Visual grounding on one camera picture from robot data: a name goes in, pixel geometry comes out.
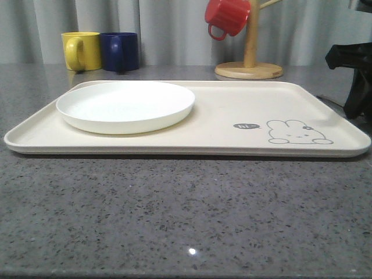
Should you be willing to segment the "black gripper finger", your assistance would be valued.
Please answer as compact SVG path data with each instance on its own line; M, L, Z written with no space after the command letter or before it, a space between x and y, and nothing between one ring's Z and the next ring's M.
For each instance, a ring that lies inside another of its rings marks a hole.
M361 115L364 115L365 119L371 119L371 72L354 70L344 113L347 119L355 119Z

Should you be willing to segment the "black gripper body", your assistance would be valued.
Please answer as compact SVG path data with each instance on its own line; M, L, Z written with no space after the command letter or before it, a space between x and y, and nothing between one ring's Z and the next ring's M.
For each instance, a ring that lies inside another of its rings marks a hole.
M348 67L371 70L371 43L333 45L325 56L330 69Z

